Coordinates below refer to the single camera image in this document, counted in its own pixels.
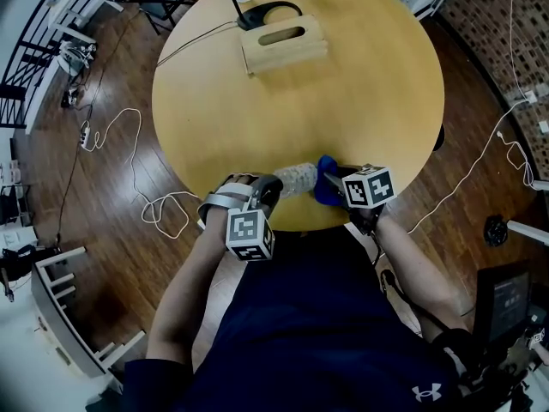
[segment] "person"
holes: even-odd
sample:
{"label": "person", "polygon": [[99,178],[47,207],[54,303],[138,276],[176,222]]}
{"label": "person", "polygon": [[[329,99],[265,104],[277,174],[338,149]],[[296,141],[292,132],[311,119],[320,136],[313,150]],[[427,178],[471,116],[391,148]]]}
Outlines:
{"label": "person", "polygon": [[147,358],[126,364],[125,410],[413,411],[456,405],[459,349],[470,335],[455,292],[386,214],[375,234],[401,289],[447,325],[446,332],[420,315],[422,336],[400,322],[364,247],[344,227],[306,236],[278,233],[274,258],[247,264],[213,346],[193,373],[191,348],[226,253],[226,210],[212,207],[207,217],[162,297]]}

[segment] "forearm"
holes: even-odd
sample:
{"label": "forearm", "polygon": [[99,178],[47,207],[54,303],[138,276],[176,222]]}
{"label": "forearm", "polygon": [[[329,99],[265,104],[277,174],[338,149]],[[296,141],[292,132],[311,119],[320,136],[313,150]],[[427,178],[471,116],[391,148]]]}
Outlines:
{"label": "forearm", "polygon": [[154,316],[147,357],[187,363],[192,343],[202,324],[210,283],[225,244],[203,233],[170,282]]}
{"label": "forearm", "polygon": [[408,233],[389,216],[383,215],[377,223],[376,235],[408,298],[450,328],[464,328],[456,304],[456,291]]}

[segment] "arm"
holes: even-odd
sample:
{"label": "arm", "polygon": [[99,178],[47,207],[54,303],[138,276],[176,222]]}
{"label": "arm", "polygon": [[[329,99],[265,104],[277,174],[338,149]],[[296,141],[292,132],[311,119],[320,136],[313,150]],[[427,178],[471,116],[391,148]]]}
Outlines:
{"label": "arm", "polygon": [[[410,235],[389,216],[377,222],[376,235],[395,270],[404,293],[449,328],[466,329],[455,303],[455,290],[435,264],[413,242]],[[418,316],[423,337],[432,342],[442,331],[423,316]]]}
{"label": "arm", "polygon": [[168,286],[148,338],[148,359],[191,365],[192,344],[202,324],[208,291],[225,254],[227,212],[212,208],[208,224]]}

